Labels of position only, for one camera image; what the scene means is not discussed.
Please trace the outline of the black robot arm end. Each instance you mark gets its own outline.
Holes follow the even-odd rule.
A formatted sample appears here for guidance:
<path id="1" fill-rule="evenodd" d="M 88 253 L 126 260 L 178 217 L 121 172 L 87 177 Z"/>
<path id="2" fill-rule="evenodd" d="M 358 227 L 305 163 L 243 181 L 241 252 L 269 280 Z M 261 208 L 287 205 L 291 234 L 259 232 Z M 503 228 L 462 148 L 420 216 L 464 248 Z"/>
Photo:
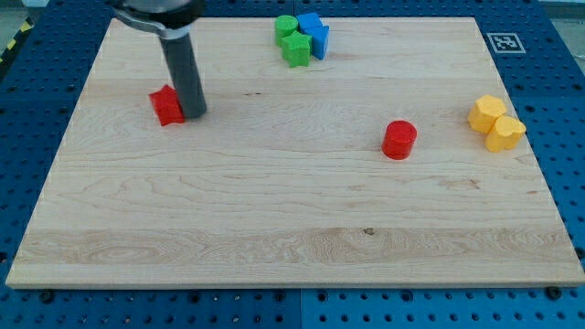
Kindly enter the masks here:
<path id="1" fill-rule="evenodd" d="M 161 39 L 185 36 L 205 12 L 204 0 L 106 0 L 126 26 Z"/>

